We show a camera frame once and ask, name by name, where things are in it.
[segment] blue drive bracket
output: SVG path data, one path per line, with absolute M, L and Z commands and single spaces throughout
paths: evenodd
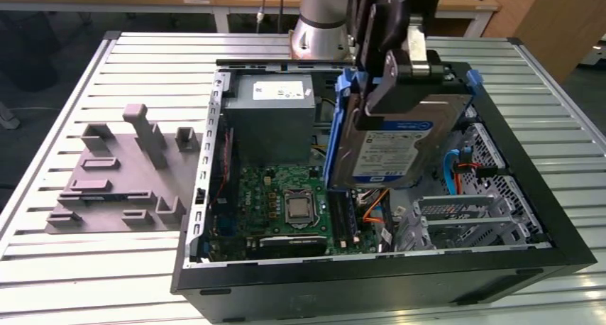
M 341 74 L 341 76 L 338 77 L 337 84 L 334 85 L 338 101 L 337 101 L 337 104 L 334 107 L 331 137 L 329 139 L 325 170 L 322 172 L 327 190 L 330 187 L 334 161 L 337 159 L 338 146 L 339 146 L 339 140 L 341 140 L 341 131 L 343 130 L 343 122 L 345 122 L 346 111 L 347 111 L 347 102 L 350 101 L 351 82 L 354 80 L 354 75 L 359 75 L 359 74 L 361 74 L 359 72 L 357 72 L 354 74 L 354 71 L 351 69 L 346 68 L 343 70 L 343 73 Z
M 484 77 L 478 70 L 469 70 L 468 71 L 468 80 L 469 80 L 469 87 L 474 91 L 474 94 L 478 93 L 478 88 L 484 85 Z

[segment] table leg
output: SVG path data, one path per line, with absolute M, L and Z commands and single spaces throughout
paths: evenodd
M 493 16 L 493 11 L 480 11 L 476 13 L 474 20 L 470 22 L 470 26 L 465 31 L 466 38 L 481 38 L 484 34 L 484 30 L 490 21 L 490 17 Z
M 230 32 L 230 22 L 227 21 L 227 15 L 230 14 L 230 8 L 227 7 L 214 7 L 213 15 L 215 16 L 215 25 L 218 33 Z

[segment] hard drive label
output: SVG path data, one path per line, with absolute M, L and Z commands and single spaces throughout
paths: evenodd
M 430 121 L 388 121 L 382 131 L 367 131 L 354 169 L 359 182 L 389 182 L 406 175 L 418 150 L 416 143 L 432 132 Z

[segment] blue cable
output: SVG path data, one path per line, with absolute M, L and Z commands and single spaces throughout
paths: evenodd
M 445 175 L 445 182 L 446 182 L 446 188 L 449 189 L 450 195 L 457 195 L 457 187 L 456 187 L 456 181 L 453 180 L 452 176 L 452 166 L 450 166 L 450 161 L 449 158 L 456 155 L 460 155 L 460 150 L 450 150 L 446 155 L 445 155 L 445 162 L 442 163 L 442 172 Z

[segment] motherboard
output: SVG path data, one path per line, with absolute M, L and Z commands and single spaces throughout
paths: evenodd
M 323 248 L 322 255 L 377 251 L 373 227 L 349 229 L 347 220 L 353 218 L 353 223 L 357 223 L 357 211 L 351 209 L 349 215 L 331 215 L 322 167 L 242 167 L 239 173 L 234 239 L 245 238 L 246 248 L 231 246 L 231 250 L 225 251 L 227 260 L 246 260 L 257 256 L 255 253 L 261 253 L 261 258 L 273 257 L 289 247 L 301 252 L 314 248 L 314 244 L 318 244 L 317 250 Z M 353 232 L 350 238 L 355 238 L 354 241 L 346 241 L 349 231 Z

